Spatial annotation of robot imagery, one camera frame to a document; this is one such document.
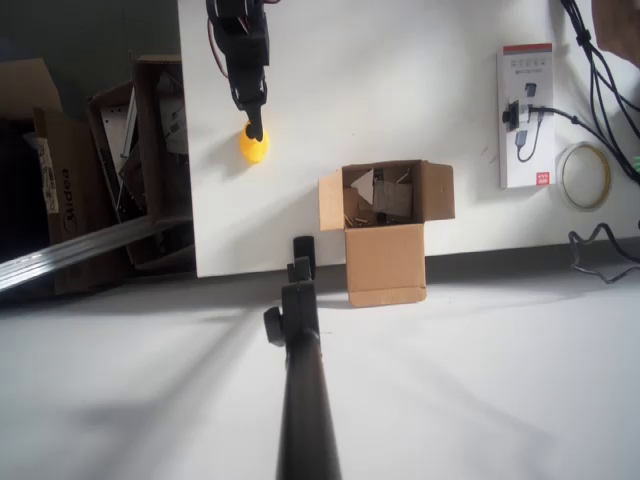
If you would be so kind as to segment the person's hand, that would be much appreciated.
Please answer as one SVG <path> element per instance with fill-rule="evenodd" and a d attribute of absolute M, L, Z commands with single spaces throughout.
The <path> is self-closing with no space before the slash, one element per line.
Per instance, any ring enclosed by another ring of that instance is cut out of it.
<path fill-rule="evenodd" d="M 639 66 L 639 2 L 593 0 L 592 17 L 597 45 Z"/>

